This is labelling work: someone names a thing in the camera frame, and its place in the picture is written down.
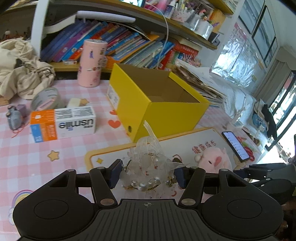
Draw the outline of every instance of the purple book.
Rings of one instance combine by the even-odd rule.
[[[69,41],[65,44],[65,46],[56,54],[56,56],[52,59],[54,62],[60,62],[63,58],[63,56],[72,49],[72,47],[77,43],[77,41],[85,35],[93,26],[95,26],[98,21],[94,20],[92,22],[87,21],[87,25],[85,28],[83,28],[78,34],[76,34],[74,37],[69,39]]]

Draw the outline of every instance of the smartphone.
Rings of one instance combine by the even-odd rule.
[[[231,131],[222,132],[222,135],[241,162],[245,162],[250,159],[247,151]]]

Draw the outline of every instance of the white cable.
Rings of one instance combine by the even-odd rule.
[[[152,5],[152,4],[150,4],[150,3],[148,3],[148,2],[145,2],[146,4],[148,4],[148,5],[150,5],[150,6],[153,6],[153,7],[155,7],[158,11],[160,11],[156,6],[154,6],[154,5]],[[161,49],[161,52],[160,52],[160,54],[159,54],[159,58],[158,58],[158,61],[157,61],[157,65],[156,65],[156,69],[158,69],[158,66],[159,66],[159,64],[160,64],[160,60],[161,60],[161,55],[162,55],[162,53],[163,53],[163,49],[165,48],[165,45],[166,45],[166,43],[167,43],[167,41],[168,41],[168,22],[166,21],[166,17],[163,15],[163,13],[160,11],[160,13],[161,13],[161,15],[163,16],[163,18],[164,18],[164,20],[165,20],[165,24],[166,24],[166,26],[167,26],[167,36],[166,36],[166,38],[165,38],[165,42],[164,42],[164,44],[163,44],[163,48]]]

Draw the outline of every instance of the crosshair symbol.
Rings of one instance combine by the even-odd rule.
[[[153,205],[153,204],[150,203],[150,202],[146,202],[146,203],[144,203],[144,205],[145,205],[146,207],[150,207],[150,206]]]

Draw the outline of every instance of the white and orange box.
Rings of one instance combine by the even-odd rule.
[[[30,127],[35,143],[93,134],[96,115],[92,106],[33,111]]]

